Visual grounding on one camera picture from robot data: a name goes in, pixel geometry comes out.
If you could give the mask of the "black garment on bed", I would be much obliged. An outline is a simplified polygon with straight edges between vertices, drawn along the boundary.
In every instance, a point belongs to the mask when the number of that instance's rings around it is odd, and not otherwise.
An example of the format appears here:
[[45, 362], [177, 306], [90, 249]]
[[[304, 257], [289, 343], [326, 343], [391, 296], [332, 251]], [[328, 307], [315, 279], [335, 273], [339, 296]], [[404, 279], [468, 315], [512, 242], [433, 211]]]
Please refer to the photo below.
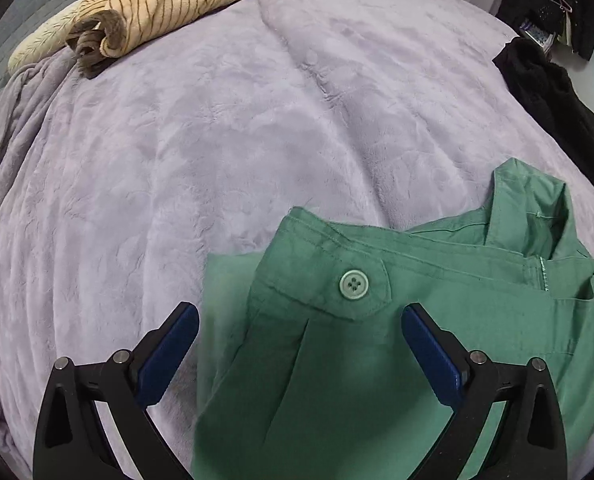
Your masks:
[[594, 113], [567, 71], [533, 41], [515, 37], [493, 59], [508, 91], [594, 186]]

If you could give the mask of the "yellow striped garment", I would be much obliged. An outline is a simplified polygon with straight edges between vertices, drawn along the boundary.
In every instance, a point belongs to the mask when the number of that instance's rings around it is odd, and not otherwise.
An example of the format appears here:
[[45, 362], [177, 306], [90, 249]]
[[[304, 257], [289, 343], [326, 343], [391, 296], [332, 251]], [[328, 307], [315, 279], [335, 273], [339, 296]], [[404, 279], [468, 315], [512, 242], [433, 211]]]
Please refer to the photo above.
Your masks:
[[66, 44], [82, 75], [93, 78], [117, 58], [239, 0], [81, 0]]

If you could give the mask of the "green shirt garment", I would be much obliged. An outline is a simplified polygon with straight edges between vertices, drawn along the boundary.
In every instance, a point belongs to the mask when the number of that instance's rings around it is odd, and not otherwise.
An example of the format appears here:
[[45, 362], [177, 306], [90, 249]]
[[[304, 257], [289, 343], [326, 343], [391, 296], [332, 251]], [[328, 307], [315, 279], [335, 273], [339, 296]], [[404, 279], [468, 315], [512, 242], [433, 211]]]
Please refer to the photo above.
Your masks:
[[594, 257], [567, 185], [510, 159], [466, 214], [398, 232], [294, 208], [264, 252], [210, 256], [193, 476], [408, 477], [449, 417], [401, 334], [413, 302], [495, 361], [544, 359], [568, 455], [584, 450]]

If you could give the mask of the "cream knitted pillow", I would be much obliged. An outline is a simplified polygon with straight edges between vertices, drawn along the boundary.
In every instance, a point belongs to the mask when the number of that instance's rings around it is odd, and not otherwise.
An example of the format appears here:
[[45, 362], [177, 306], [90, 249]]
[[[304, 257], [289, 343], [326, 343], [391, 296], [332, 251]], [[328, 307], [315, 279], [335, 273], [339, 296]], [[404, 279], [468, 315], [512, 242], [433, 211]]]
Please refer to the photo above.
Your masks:
[[6, 66], [8, 74], [13, 75], [20, 67], [37, 63], [61, 50], [66, 44], [79, 4], [79, 0], [70, 3], [24, 38], [9, 57]]

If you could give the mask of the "lilac plush bed blanket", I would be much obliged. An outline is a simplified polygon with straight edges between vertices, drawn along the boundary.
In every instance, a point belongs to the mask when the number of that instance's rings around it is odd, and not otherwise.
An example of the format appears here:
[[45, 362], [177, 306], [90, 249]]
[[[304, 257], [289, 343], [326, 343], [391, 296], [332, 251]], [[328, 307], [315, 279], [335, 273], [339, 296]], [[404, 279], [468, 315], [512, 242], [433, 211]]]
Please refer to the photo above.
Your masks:
[[[63, 50], [0, 92], [0, 455], [32, 476], [54, 362], [108, 360], [212, 255], [264, 252], [303, 208], [405, 232], [486, 205], [517, 159], [567, 185], [594, 257], [594, 186], [508, 91], [514, 38], [463, 0], [241, 0], [99, 76]], [[151, 417], [191, 471], [198, 340]], [[594, 468], [594, 432], [568, 477]]]

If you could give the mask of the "small box of items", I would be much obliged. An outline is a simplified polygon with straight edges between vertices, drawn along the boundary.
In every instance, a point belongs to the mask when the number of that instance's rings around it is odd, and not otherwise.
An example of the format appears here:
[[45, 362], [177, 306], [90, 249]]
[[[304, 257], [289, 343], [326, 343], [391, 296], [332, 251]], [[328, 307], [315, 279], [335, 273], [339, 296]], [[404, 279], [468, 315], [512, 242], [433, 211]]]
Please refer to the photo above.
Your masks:
[[519, 35], [534, 42], [544, 54], [550, 54], [558, 35], [554, 32], [546, 32], [538, 25], [533, 24], [532, 21], [525, 18], [519, 25]]

